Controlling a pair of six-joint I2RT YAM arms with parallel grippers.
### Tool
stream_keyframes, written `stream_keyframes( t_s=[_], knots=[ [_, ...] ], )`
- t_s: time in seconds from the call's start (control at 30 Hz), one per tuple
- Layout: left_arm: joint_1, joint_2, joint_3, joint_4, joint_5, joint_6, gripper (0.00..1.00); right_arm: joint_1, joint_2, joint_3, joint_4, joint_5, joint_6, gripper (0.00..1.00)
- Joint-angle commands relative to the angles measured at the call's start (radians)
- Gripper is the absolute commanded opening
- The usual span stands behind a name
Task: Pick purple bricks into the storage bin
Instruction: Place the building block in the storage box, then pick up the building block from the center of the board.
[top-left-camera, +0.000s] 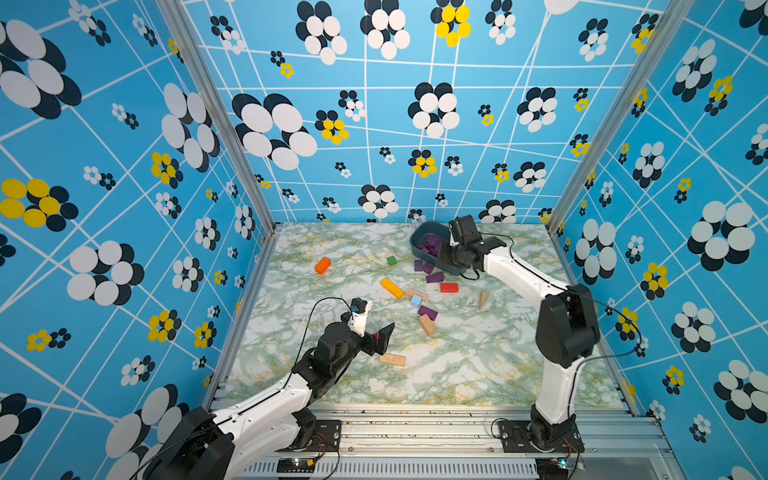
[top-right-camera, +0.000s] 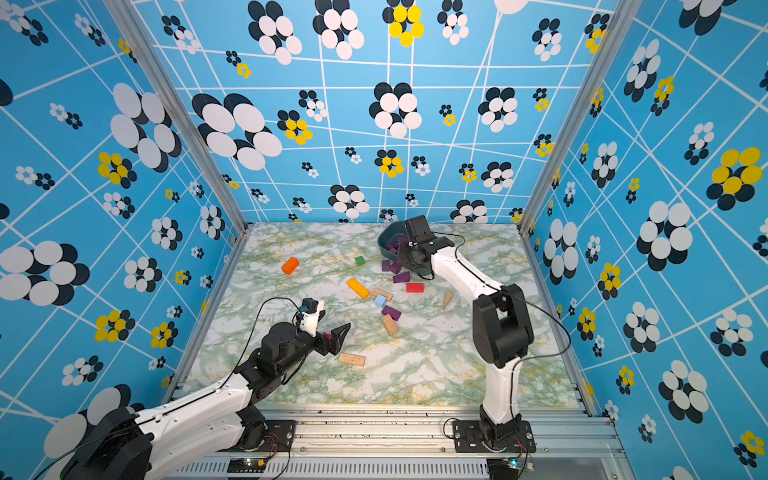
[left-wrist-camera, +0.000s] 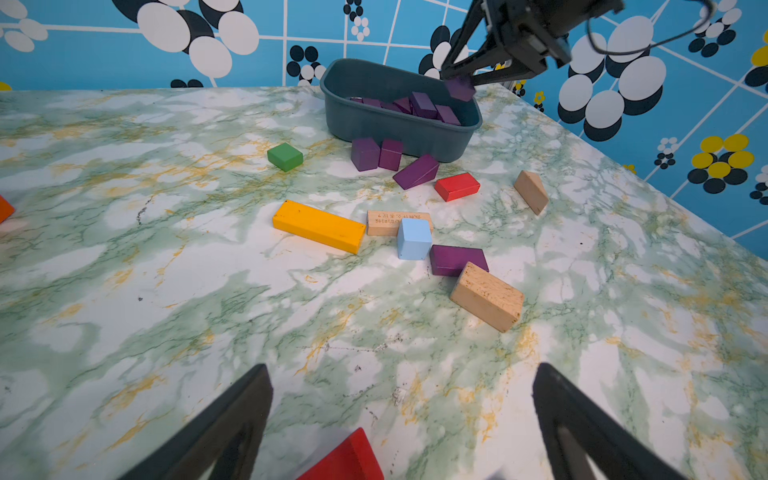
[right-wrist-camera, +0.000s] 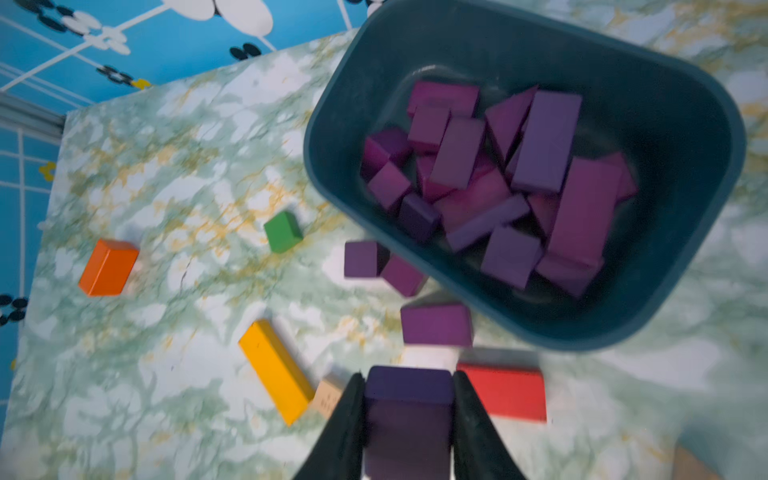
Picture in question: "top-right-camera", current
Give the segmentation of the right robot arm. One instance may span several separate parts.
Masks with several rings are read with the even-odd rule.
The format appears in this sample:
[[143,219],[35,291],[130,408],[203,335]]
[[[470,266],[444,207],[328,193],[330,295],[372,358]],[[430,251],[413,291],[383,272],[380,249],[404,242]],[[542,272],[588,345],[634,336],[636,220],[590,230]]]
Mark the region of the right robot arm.
[[399,240],[397,244],[400,264],[414,273],[446,280],[470,303],[472,340],[486,363],[479,427],[490,449],[504,448],[523,430],[518,405],[519,371],[534,340],[522,290],[482,273],[445,237],[432,236],[421,243]]

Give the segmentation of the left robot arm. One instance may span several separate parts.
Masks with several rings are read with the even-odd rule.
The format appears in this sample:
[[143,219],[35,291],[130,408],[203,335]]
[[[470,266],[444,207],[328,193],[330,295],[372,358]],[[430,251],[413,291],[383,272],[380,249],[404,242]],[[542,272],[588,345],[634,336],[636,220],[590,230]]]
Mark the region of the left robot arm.
[[287,384],[311,354],[337,355],[351,326],[319,331],[323,302],[306,298],[292,317],[270,327],[223,379],[159,407],[107,413],[66,453],[61,479],[162,479],[209,454],[266,447],[279,451],[258,408]]

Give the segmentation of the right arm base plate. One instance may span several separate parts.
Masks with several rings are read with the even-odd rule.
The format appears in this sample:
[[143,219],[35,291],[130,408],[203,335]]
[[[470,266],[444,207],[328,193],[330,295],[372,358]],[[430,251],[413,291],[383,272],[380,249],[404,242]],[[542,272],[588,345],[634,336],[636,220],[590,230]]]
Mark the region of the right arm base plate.
[[524,420],[501,426],[481,421],[454,421],[450,436],[457,453],[533,454],[537,451],[531,425]]

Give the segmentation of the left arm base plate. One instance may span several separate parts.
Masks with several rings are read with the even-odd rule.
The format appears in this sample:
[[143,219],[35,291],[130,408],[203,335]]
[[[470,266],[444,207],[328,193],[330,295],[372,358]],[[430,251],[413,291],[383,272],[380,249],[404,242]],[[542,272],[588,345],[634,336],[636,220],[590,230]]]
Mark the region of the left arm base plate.
[[224,449],[224,452],[289,452],[295,437],[297,422],[294,420],[265,420],[258,427],[247,427],[244,440]]

